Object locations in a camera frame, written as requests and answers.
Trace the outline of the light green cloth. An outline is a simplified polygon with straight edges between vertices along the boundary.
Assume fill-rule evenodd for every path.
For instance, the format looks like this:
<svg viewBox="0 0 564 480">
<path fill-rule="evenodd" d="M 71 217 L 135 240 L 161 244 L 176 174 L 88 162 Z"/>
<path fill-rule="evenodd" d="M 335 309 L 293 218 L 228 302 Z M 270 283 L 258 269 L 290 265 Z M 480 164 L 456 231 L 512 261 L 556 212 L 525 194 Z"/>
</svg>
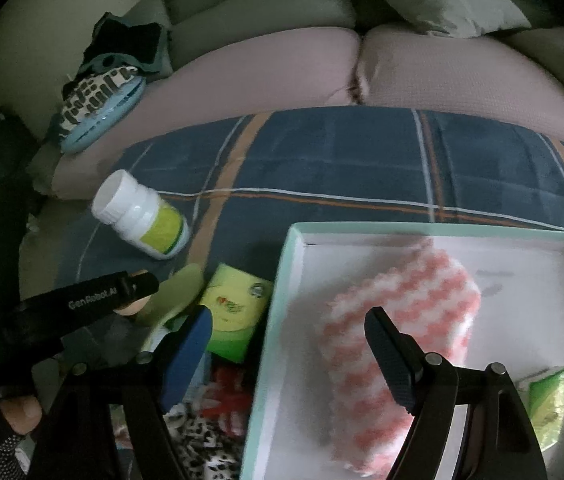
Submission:
<svg viewBox="0 0 564 480">
<path fill-rule="evenodd" d="M 184 311 L 204 287 L 204 273 L 190 263 L 162 282 L 158 292 L 136 315 L 136 324 L 145 332 L 140 351 L 153 352 L 168 334 L 176 332 L 186 319 Z"/>
</svg>

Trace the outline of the green tissue pack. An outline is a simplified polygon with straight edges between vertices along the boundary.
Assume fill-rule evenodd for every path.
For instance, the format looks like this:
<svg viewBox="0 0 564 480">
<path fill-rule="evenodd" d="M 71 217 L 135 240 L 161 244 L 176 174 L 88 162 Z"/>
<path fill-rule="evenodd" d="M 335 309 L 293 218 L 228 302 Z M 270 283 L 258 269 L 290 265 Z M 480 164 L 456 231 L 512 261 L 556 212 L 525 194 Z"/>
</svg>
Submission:
<svg viewBox="0 0 564 480">
<path fill-rule="evenodd" d="M 540 450 L 546 452 L 559 441 L 564 420 L 564 366 L 547 368 L 521 379 L 516 389 Z"/>
<path fill-rule="evenodd" d="M 199 301 L 212 317 L 207 350 L 242 363 L 272 292 L 272 282 L 220 263 Z"/>
</svg>

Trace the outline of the red pink plush toy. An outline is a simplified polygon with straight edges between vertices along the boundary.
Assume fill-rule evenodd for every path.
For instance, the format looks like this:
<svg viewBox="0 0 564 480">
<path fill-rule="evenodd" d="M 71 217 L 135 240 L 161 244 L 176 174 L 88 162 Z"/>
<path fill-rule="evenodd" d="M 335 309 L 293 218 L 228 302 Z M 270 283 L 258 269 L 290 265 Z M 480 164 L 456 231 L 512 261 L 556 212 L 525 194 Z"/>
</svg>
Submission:
<svg viewBox="0 0 564 480">
<path fill-rule="evenodd" d="M 199 413 L 215 422 L 231 438 L 247 434 L 253 395 L 242 385 L 243 374 L 229 368 L 219 368 L 207 385 Z"/>
</svg>

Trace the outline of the pink white striped fluffy towel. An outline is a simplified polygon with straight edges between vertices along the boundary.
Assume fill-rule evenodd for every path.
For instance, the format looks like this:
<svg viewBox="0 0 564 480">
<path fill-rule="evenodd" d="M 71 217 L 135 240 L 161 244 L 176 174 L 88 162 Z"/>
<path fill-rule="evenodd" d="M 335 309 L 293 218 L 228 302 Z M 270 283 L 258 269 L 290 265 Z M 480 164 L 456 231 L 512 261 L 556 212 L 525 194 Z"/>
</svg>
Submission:
<svg viewBox="0 0 564 480">
<path fill-rule="evenodd" d="M 461 365 L 480 299 L 468 270 L 424 238 L 398 266 L 329 300 L 315 330 L 333 393 L 335 462 L 362 477 L 385 478 L 412 422 L 393 400 L 367 344 L 367 311 L 383 308 L 399 332 L 412 336 L 423 351 Z"/>
</svg>

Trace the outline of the leopard print fabric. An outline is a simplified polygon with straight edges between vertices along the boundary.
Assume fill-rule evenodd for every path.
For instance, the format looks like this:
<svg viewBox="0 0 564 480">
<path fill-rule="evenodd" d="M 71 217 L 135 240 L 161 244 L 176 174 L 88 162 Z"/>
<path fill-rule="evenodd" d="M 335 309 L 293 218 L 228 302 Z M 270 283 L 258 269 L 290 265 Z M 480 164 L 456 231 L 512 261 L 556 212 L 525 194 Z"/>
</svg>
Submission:
<svg viewBox="0 0 564 480">
<path fill-rule="evenodd" d="M 175 404 L 163 416 L 187 479 L 235 480 L 242 468 L 243 442 L 224 434 L 213 420 Z"/>
</svg>

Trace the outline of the mint white shallow box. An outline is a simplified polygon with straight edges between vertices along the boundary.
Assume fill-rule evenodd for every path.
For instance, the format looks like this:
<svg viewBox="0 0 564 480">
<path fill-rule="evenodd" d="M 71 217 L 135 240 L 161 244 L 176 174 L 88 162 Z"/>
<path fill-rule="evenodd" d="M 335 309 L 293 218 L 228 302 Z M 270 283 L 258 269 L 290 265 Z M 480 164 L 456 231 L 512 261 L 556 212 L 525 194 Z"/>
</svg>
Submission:
<svg viewBox="0 0 564 480">
<path fill-rule="evenodd" d="M 460 261 L 483 300 L 465 363 L 514 379 L 564 365 L 564 232 L 397 222 L 303 222 L 282 249 L 241 475 L 345 479 L 329 454 L 329 377 L 315 323 L 340 292 L 396 266 L 424 237 Z M 564 422 L 544 456 L 564 479 Z"/>
</svg>

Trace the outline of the white pill bottle green label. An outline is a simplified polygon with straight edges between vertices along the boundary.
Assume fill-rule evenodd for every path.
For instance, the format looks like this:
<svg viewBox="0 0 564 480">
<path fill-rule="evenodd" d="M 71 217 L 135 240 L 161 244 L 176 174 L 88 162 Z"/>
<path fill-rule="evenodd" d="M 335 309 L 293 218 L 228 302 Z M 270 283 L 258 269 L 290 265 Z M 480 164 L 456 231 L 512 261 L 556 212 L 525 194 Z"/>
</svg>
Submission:
<svg viewBox="0 0 564 480">
<path fill-rule="evenodd" d="M 154 259 L 173 258 L 190 239 L 189 222 L 183 214 L 125 170 L 115 171 L 100 185 L 91 213 Z"/>
</svg>

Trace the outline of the navy plaid blanket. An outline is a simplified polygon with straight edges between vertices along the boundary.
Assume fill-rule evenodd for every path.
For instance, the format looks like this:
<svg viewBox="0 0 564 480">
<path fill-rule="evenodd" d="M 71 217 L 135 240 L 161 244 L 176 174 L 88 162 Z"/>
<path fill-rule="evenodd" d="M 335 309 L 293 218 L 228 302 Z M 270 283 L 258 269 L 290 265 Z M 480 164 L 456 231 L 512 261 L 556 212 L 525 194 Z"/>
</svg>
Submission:
<svg viewBox="0 0 564 480">
<path fill-rule="evenodd" d="M 57 281 L 189 262 L 274 278 L 297 222 L 472 223 L 564 231 L 564 141 L 468 115 L 349 106 L 248 115 L 89 162 L 61 197 L 91 198 L 118 169 L 184 214 L 189 244 L 158 261 L 84 214 Z"/>
</svg>

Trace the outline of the blue patterned cushion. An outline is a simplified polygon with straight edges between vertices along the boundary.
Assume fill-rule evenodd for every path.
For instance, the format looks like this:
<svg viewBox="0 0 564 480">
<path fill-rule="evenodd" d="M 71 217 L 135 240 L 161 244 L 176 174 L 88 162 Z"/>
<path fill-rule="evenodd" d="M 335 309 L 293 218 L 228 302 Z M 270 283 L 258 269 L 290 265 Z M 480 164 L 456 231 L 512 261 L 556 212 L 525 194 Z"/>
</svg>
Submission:
<svg viewBox="0 0 564 480">
<path fill-rule="evenodd" d="M 146 79 L 134 66 L 120 66 L 82 79 L 59 113 L 59 146 L 64 154 L 84 151 L 140 101 Z"/>
</svg>

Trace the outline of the dark teal garment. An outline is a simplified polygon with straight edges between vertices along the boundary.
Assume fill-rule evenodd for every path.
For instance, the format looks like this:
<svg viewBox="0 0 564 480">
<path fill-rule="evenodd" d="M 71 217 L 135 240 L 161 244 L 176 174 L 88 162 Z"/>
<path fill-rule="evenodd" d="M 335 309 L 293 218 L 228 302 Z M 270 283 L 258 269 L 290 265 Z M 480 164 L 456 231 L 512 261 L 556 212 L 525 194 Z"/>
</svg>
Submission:
<svg viewBox="0 0 564 480">
<path fill-rule="evenodd" d="M 78 75 L 103 74 L 131 66 L 141 75 L 158 79 L 172 74 L 167 30 L 156 22 L 132 24 L 105 13 L 93 27 L 91 44 L 83 52 Z"/>
</svg>

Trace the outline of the grey green sofa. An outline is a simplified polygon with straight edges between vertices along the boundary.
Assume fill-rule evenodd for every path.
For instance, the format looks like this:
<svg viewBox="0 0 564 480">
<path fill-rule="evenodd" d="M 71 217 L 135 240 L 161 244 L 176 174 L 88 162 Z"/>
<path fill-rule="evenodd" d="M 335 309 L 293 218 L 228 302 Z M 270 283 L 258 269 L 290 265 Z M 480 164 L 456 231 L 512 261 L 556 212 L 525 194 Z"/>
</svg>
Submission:
<svg viewBox="0 0 564 480">
<path fill-rule="evenodd" d="M 459 39 L 423 34 L 385 0 L 140 0 L 132 24 L 167 30 L 172 74 L 84 151 L 55 154 L 50 195 L 89 162 L 180 128 L 315 106 L 415 107 L 482 116 L 564 141 L 564 86 L 504 42 L 552 28 L 542 0 L 512 0 L 523 30 Z"/>
</svg>

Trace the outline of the dark wall cabinet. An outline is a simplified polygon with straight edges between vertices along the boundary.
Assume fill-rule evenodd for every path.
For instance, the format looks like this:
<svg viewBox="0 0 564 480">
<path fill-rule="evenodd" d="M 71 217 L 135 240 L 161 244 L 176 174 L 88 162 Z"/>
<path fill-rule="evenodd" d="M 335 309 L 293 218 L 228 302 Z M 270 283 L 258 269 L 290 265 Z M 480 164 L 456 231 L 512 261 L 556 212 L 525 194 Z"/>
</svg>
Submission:
<svg viewBox="0 0 564 480">
<path fill-rule="evenodd" d="M 0 106 L 0 181 L 24 170 L 40 146 L 24 121 L 9 108 Z"/>
</svg>

